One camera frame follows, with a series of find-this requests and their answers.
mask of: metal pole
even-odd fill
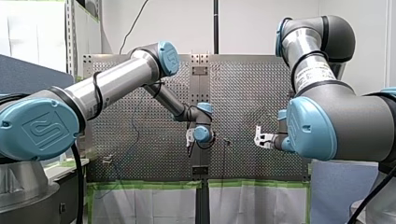
[[[214,0],[213,21],[214,21],[214,44],[215,54],[219,54],[219,0]]]

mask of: blue cap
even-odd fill
[[[77,136],[75,112],[56,100],[27,99],[0,111],[0,154],[16,161],[57,157]]]
[[[284,151],[294,152],[294,150],[291,148],[290,140],[288,137],[283,139],[281,147],[282,147],[282,150],[284,150]]]
[[[167,77],[174,76],[178,71],[179,58],[175,47],[167,41],[158,43],[158,59]]]
[[[381,92],[396,95],[396,87],[387,87],[384,90],[382,90]]]
[[[277,120],[282,120],[286,118],[286,112],[287,110],[283,109],[283,110],[279,110],[277,112]]]
[[[205,112],[209,113],[209,114],[213,114],[213,105],[210,103],[198,103],[197,105],[198,108],[204,110]]]
[[[293,151],[321,161],[334,158],[337,152],[335,130],[325,111],[315,101],[307,97],[292,99],[288,105],[287,123]]]
[[[199,125],[194,130],[194,139],[199,143],[206,143],[210,140],[210,131],[206,127]]]

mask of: cable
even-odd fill
[[[194,146],[195,146],[195,141],[192,142],[192,145],[190,147],[187,147],[187,154],[189,155],[189,158],[191,158],[192,150],[194,149]]]
[[[97,83],[97,76],[100,73],[101,72],[96,72],[92,76],[92,79],[93,79],[93,83],[92,84],[93,84],[94,89],[95,89],[98,105],[97,105],[97,109],[96,109],[96,114],[92,118],[90,118],[88,120],[96,119],[102,113],[102,110],[103,110],[103,95],[102,95],[102,92],[100,91],[100,88],[99,88],[98,83]]]
[[[132,30],[134,29],[134,26],[136,25],[137,20],[139,20],[139,17],[140,17],[140,15],[142,14],[142,11],[143,11],[143,9],[145,8],[146,3],[147,3],[148,1],[149,1],[149,0],[146,0],[145,3],[143,4],[143,6],[140,8],[140,11],[139,11],[139,13],[138,13],[137,16],[136,16],[136,19],[134,19],[134,23],[132,24],[131,29],[129,30],[129,32],[128,32],[128,33],[126,34],[126,36],[124,37],[124,40],[123,40],[123,43],[122,43],[122,45],[121,45],[120,53],[119,53],[119,54],[122,53],[122,49],[123,49],[123,47],[125,46],[126,39],[128,38],[128,35],[130,35],[131,32],[132,32]]]
[[[29,95],[30,94],[26,94],[26,93],[15,93],[15,94],[8,94],[5,96],[1,96],[0,97],[0,105],[11,102],[11,101],[20,100],[21,98],[24,98]]]
[[[375,189],[371,191],[369,195],[367,195],[367,197],[363,200],[361,205],[359,205],[358,209],[356,209],[355,213],[353,213],[352,217],[350,217],[347,224],[354,224],[356,222],[356,219],[358,218],[363,208],[367,205],[367,203],[369,203],[375,197],[375,195],[378,194],[378,192],[381,191],[381,189],[383,189],[388,184],[388,182],[393,178],[395,174],[396,174],[396,166],[394,166],[387,174],[387,176],[381,181],[381,183],[379,183],[379,185],[376,186]]]
[[[283,54],[282,50],[282,35],[283,35],[283,27],[286,25],[288,21],[291,21],[292,18],[287,17],[284,18],[283,21],[279,25],[279,29],[276,31],[277,32],[277,46],[276,46],[276,56],[280,56],[283,59],[283,62],[289,67],[289,63],[285,58],[285,55]]]
[[[296,88],[295,88],[295,85],[294,85],[294,77],[295,77],[295,73],[296,73],[296,70],[297,70],[298,65],[299,65],[303,60],[305,60],[305,59],[307,59],[308,57],[313,56],[313,55],[322,56],[322,57],[326,60],[326,62],[329,61],[329,56],[327,55],[327,53],[324,52],[324,51],[321,51],[321,50],[312,50],[312,51],[309,52],[309,53],[303,54],[303,55],[297,60],[297,62],[294,64],[294,66],[291,68],[290,81],[291,81],[291,87],[293,88],[294,92],[297,92],[297,91],[296,91]]]
[[[154,84],[158,84],[158,85],[160,85],[160,87],[158,88],[158,90],[155,92],[155,94],[154,95],[152,95],[152,98],[153,99],[155,99],[155,97],[157,97],[158,96],[158,94],[160,93],[160,91],[161,91],[161,87],[163,86],[163,84],[165,84],[164,82],[161,82],[161,81],[159,81],[159,82],[156,82],[156,83],[154,83]]]
[[[78,153],[76,142],[72,145],[72,152],[76,162],[78,178],[78,210],[76,224],[82,224],[82,215],[84,213],[84,174],[82,173],[81,158]]]
[[[215,143],[216,143],[216,134],[214,134],[213,140],[209,143],[210,145],[209,145],[208,147],[202,147],[202,146],[199,145],[198,142],[196,142],[196,143],[197,143],[197,146],[198,146],[200,149],[202,149],[202,150],[208,150],[208,149],[212,148],[212,147],[215,145]]]
[[[137,106],[134,108],[134,112],[133,112],[133,114],[132,114],[131,124],[132,124],[133,129],[136,131],[136,139],[135,139],[134,142],[131,144],[131,146],[128,148],[128,150],[125,152],[125,154],[122,156],[124,159],[125,159],[125,158],[128,158],[129,154],[132,152],[132,149],[134,149],[134,147],[136,146],[136,144],[137,144],[137,143],[139,142],[139,140],[140,140],[140,132],[139,132],[139,130],[137,129],[136,125],[134,124],[134,115],[136,114],[138,108],[141,106],[145,94],[146,94],[146,91],[143,91],[143,93],[142,93],[141,96],[140,96],[139,103],[138,103]],[[115,172],[116,172],[117,179],[119,180],[119,182],[118,182],[116,185],[114,185],[114,187],[113,187],[112,189],[109,189],[107,192],[101,194],[101,195],[98,196],[98,197],[95,197],[95,199],[103,199],[107,194],[109,194],[110,192],[112,192],[112,191],[113,191],[114,189],[116,189],[119,185],[122,185],[122,182],[121,182],[122,177],[121,177],[121,175],[120,175],[120,171],[119,171],[117,165],[114,163],[114,161],[111,162],[110,164],[113,165],[113,168],[114,168],[114,170],[115,170]],[[124,160],[121,160],[121,167],[122,167],[123,165],[124,165]]]

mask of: wire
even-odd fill
[[[155,97],[157,97],[158,96],[158,94],[160,93],[160,91],[161,91],[161,87],[163,86],[163,84],[165,84],[164,82],[161,82],[161,81],[159,81],[159,82],[156,82],[156,83],[154,83],[154,84],[158,84],[158,85],[160,85],[160,87],[158,88],[158,90],[155,92],[155,94],[154,95],[152,95],[152,98],[153,99],[155,99]]]
[[[381,189],[383,189],[388,182],[393,178],[393,176],[396,174],[396,166],[394,166],[390,172],[387,174],[387,176],[375,187],[373,191],[367,197],[363,200],[361,205],[359,205],[358,209],[356,209],[355,213],[353,213],[352,217],[350,217],[349,221],[347,224],[354,224],[356,222],[356,219],[358,218],[359,214],[363,210],[363,208],[367,205],[368,202],[370,202],[376,194],[378,194]]]
[[[200,149],[202,149],[202,150],[208,150],[208,149],[212,148],[212,147],[215,145],[215,143],[216,143],[216,134],[214,134],[213,140],[209,143],[210,145],[209,145],[208,147],[202,147],[202,146],[199,145],[198,142],[196,142],[196,143],[197,143],[197,146],[198,146]]]
[[[96,93],[96,98],[97,98],[97,101],[98,101],[98,105],[97,105],[97,108],[96,108],[96,114],[92,118],[90,118],[89,120],[96,119],[102,113],[102,110],[103,110],[103,95],[102,95],[102,92],[100,91],[100,88],[99,88],[98,83],[97,83],[97,76],[100,73],[101,72],[96,72],[92,76],[92,79],[93,79],[93,83],[92,84],[94,86],[94,90],[95,90],[95,93]]]
[[[78,178],[78,210],[76,224],[82,224],[82,215],[84,213],[84,174],[82,173],[81,157],[79,156],[76,142],[72,145],[72,152],[76,162]]]
[[[122,156],[124,159],[127,159],[127,158],[128,158],[128,156],[130,155],[130,153],[133,151],[134,147],[137,145],[137,143],[138,143],[139,140],[140,140],[140,132],[139,132],[139,130],[137,129],[137,126],[134,124],[134,116],[135,116],[135,114],[136,114],[138,108],[142,105],[143,98],[144,98],[145,94],[146,94],[146,91],[143,91],[143,93],[142,93],[141,96],[140,96],[139,103],[138,103],[137,106],[134,108],[134,112],[133,112],[133,114],[132,114],[131,124],[132,124],[132,127],[133,127],[134,131],[136,132],[136,139],[135,139],[134,142],[130,145],[130,147],[129,147],[128,150],[125,152],[125,154]],[[125,163],[125,160],[121,160],[121,167],[124,166],[124,163]],[[110,192],[112,192],[112,191],[113,191],[114,189],[116,189],[119,185],[122,185],[122,176],[120,175],[120,170],[118,169],[118,167],[117,167],[117,165],[114,163],[114,161],[111,162],[110,164],[113,165],[114,171],[116,172],[116,175],[117,175],[116,181],[119,180],[119,182],[117,182],[117,184],[114,185],[114,187],[113,187],[112,189],[109,189],[107,192],[101,194],[101,195],[98,196],[98,197],[95,197],[95,199],[103,199],[107,194],[109,194]]]
[[[189,158],[191,158],[192,150],[194,149],[194,146],[195,146],[195,141],[192,142],[192,145],[190,147],[187,147],[187,154],[189,155]]]
[[[286,25],[286,23],[288,22],[288,21],[291,21],[292,20],[292,18],[290,18],[290,17],[287,17],[287,18],[284,18],[283,19],[283,21],[280,23],[280,25],[279,25],[279,30],[278,31],[276,31],[277,33],[278,33],[278,35],[277,35],[277,41],[276,41],[276,43],[277,43],[277,46],[276,46],[276,56],[280,56],[280,57],[282,57],[282,59],[283,59],[283,62],[285,63],[285,65],[287,65],[288,67],[289,67],[289,63],[288,63],[288,61],[286,60],[286,58],[285,58],[285,55],[283,54],[283,50],[282,50],[282,41],[283,41],[283,39],[282,39],[282,35],[283,35],[283,28],[284,28],[284,26]]]
[[[122,53],[122,49],[123,49],[123,47],[125,46],[126,39],[128,38],[128,35],[130,35],[131,32],[132,32],[132,30],[134,29],[134,26],[136,25],[137,20],[139,20],[139,17],[140,17],[140,15],[142,14],[142,11],[143,11],[143,9],[145,8],[146,3],[147,3],[148,1],[149,1],[149,0],[146,0],[145,3],[143,4],[143,6],[140,8],[140,11],[139,11],[139,13],[138,13],[137,16],[136,16],[136,19],[134,19],[134,23],[132,24],[131,29],[129,30],[129,32],[128,32],[128,33],[126,34],[126,36],[124,37],[124,40],[123,40],[123,43],[122,43],[122,45],[121,45],[120,53],[119,53],[119,54]]]
[[[11,102],[11,101],[16,101],[20,100],[23,97],[29,96],[30,94],[26,93],[15,93],[15,94],[8,94],[5,96],[0,97],[0,105]]]

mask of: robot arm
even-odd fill
[[[198,143],[211,142],[214,134],[211,131],[213,108],[209,103],[198,103],[197,106],[182,104],[176,96],[161,83],[145,86],[163,107],[169,110],[176,121],[195,122],[193,138]]]
[[[396,159],[396,90],[357,96],[337,80],[354,48],[352,28],[338,17],[280,25],[276,55],[289,65],[296,95],[279,113],[287,132],[276,136],[275,148],[323,161]]]
[[[178,71],[177,51],[168,42],[135,49],[130,57],[64,90],[52,87],[0,104],[0,155],[15,161],[42,161],[59,156],[84,131],[86,121],[96,118],[102,109],[138,87],[156,92],[156,81]],[[165,87],[159,90],[157,100],[174,115],[185,110]],[[209,136],[202,142],[210,141],[210,114],[200,108],[196,114],[201,115],[196,118],[205,115],[208,121],[205,124]]]

